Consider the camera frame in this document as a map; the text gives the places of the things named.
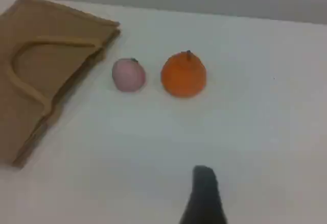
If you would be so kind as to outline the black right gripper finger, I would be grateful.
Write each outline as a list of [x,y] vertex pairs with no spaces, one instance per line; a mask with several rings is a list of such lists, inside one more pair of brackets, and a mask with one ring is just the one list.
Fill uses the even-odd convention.
[[179,223],[227,224],[212,168],[204,165],[193,168],[192,191]]

